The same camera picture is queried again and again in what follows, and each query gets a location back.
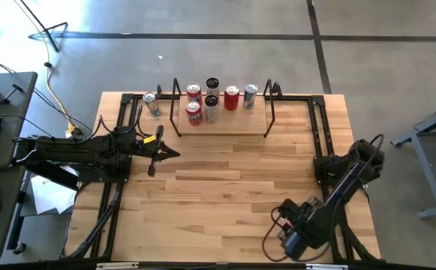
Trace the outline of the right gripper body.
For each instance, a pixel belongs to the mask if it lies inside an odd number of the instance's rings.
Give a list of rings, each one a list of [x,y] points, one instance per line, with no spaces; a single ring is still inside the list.
[[[278,207],[278,217],[294,225],[294,228],[291,228],[283,222],[280,225],[283,231],[296,228],[306,231],[325,230],[325,204],[315,196],[309,197],[302,205],[286,199]]]

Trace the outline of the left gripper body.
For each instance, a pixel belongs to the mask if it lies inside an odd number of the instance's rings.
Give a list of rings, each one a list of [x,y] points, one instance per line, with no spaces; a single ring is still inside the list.
[[[164,133],[164,126],[157,126],[156,134],[153,135],[156,137],[156,140],[150,143],[143,143],[146,149],[146,156],[151,159],[151,163],[148,168],[148,176],[154,176],[156,172],[155,164],[157,161],[157,154],[161,150],[161,139]]]

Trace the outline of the red Fanta soda can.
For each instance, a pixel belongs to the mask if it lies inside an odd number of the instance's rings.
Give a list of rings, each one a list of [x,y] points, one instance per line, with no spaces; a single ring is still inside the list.
[[[196,101],[199,104],[202,103],[202,91],[201,87],[197,83],[190,83],[186,87],[186,95],[189,102]]]
[[[188,121],[191,125],[198,126],[202,123],[202,110],[199,102],[195,100],[190,101],[187,104],[185,111],[187,113]]]

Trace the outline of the blue silver energy drink can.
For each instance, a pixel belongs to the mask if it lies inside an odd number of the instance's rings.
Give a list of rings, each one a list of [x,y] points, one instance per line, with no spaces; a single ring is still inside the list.
[[[255,84],[247,84],[244,87],[244,95],[243,95],[243,107],[245,109],[252,109],[254,106],[254,101],[256,98],[258,87]]]
[[[161,109],[158,104],[156,94],[147,92],[143,95],[144,103],[146,104],[151,116],[158,117],[161,115]]]

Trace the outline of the tall white Celsius can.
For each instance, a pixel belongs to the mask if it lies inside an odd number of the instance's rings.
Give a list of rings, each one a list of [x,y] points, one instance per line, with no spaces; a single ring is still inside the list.
[[[218,79],[211,77],[206,81],[206,94],[208,96],[216,96],[217,98],[220,95],[219,81]]]
[[[204,101],[206,122],[216,124],[219,117],[219,99],[214,95],[209,95]]]

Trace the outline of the white mounting plate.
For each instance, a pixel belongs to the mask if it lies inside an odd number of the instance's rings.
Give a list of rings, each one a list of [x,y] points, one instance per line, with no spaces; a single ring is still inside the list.
[[[134,270],[139,267],[138,262],[103,262],[98,263],[95,270]]]
[[[349,270],[347,265],[307,263],[306,270]]]

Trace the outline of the black desk support beam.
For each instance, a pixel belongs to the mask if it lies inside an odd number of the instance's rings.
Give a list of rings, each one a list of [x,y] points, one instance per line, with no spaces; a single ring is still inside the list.
[[[78,177],[54,164],[53,161],[53,158],[49,159],[37,149],[31,150],[25,145],[17,145],[14,147],[11,165],[25,167],[37,176],[77,191],[79,189]]]

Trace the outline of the white paper sheet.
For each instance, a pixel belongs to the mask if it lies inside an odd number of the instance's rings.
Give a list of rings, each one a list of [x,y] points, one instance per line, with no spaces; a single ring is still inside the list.
[[[31,178],[31,184],[38,215],[53,209],[61,214],[74,205],[75,190],[38,175]]]

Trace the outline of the black tripod stand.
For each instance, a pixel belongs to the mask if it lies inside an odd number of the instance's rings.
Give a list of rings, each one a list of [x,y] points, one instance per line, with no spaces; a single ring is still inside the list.
[[[38,18],[35,12],[26,4],[25,0],[17,0],[17,4],[35,27],[35,33],[30,34],[28,38],[32,40],[41,40],[46,45],[50,45],[56,53],[59,53],[62,48],[59,39],[62,39],[65,32],[68,30],[68,23],[61,22],[55,25],[45,25]]]

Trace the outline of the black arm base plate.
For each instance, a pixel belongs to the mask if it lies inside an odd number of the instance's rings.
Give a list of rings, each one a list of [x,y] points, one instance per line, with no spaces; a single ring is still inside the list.
[[[97,166],[72,166],[78,172],[79,182],[124,183],[129,179],[130,167],[100,168]]]
[[[355,166],[361,169],[365,161],[359,158],[329,155],[315,157],[313,160],[317,183],[335,187],[342,179],[352,172]]]

